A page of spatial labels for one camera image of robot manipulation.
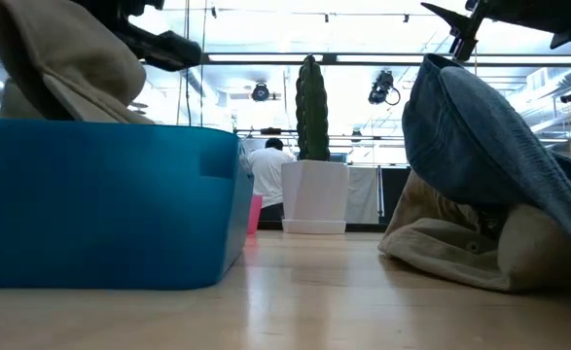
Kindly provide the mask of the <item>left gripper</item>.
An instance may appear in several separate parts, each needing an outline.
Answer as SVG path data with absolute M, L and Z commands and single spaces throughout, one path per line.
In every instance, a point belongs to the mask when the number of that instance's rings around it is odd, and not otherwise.
M 156 35 L 129 22 L 130 16 L 142 16 L 147 6 L 161 10 L 164 0 L 72 1 L 114 31 L 134 55 L 148 65 L 177 72 L 201 64 L 202 50 L 198 43 L 171 30 Z

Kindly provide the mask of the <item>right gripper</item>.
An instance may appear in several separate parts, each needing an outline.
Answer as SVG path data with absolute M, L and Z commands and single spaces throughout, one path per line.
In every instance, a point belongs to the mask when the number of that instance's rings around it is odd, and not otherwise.
M 421 6 L 450 26 L 449 53 L 457 61 L 471 57 L 483 17 L 552 33 L 551 49 L 571 42 L 571 0 L 477 0 L 469 17 L 431 3 Z

